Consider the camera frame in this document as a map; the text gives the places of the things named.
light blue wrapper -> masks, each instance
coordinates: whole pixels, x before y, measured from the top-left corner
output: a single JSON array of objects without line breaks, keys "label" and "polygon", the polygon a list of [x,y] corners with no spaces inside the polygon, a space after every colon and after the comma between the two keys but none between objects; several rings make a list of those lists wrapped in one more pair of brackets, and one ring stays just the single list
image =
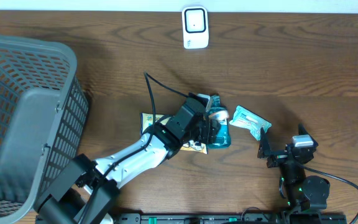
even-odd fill
[{"label": "light blue wrapper", "polygon": [[248,129],[251,132],[251,135],[258,141],[260,140],[260,129],[263,128],[266,133],[268,128],[272,126],[268,121],[240,105],[237,106],[233,119],[229,124]]}]

white wall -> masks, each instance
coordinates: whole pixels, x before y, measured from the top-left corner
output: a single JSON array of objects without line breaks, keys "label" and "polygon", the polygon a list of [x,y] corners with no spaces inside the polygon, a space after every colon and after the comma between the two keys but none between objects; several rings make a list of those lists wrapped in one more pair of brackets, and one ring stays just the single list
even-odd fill
[{"label": "white wall", "polygon": [[178,12],[185,6],[209,12],[358,13],[358,0],[0,0],[0,9]]}]

brown tabletop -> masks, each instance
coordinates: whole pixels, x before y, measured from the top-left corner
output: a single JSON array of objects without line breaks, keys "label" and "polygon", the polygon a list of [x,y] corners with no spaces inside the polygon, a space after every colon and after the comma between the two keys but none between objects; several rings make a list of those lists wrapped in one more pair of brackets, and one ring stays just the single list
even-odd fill
[{"label": "brown tabletop", "polygon": [[[199,50],[183,48],[179,12],[0,11],[0,34],[62,42],[75,51],[76,75],[93,99],[79,153],[92,159],[139,139],[139,113],[151,112],[147,70],[178,91],[219,93],[230,114],[242,105],[266,118],[276,149],[303,123],[319,142],[307,165],[358,184],[358,15],[208,17],[209,45]],[[152,89],[157,113],[172,114],[183,103],[154,83]],[[280,172],[257,158],[259,143],[246,129],[229,131],[229,149],[180,152],[123,187],[117,205],[145,213],[285,206]],[[350,221],[358,191],[329,181],[327,211]]]}]

basket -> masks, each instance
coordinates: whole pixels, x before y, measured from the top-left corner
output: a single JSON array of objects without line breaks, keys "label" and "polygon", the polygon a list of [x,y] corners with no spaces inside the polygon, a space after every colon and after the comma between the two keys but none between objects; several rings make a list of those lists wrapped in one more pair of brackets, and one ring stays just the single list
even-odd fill
[{"label": "basket", "polygon": [[0,223],[22,218],[72,159],[88,114],[66,45],[0,35]]}]

black square outline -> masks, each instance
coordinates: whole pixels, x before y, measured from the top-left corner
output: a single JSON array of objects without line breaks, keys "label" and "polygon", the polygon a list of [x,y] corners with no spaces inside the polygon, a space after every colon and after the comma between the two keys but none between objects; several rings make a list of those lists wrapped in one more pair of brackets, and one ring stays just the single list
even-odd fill
[{"label": "black square outline", "polygon": [[[203,11],[203,15],[204,15],[204,30],[202,30],[202,31],[191,31],[191,32],[189,32],[189,31],[187,30],[186,12],[187,12],[187,11],[190,11],[190,10],[202,10],[202,11]],[[186,32],[187,32],[187,33],[189,33],[189,34],[194,34],[194,33],[204,32],[204,31],[206,30],[205,10],[204,10],[204,9],[202,9],[202,8],[186,9],[184,15],[185,15],[185,29],[186,29]]]}]

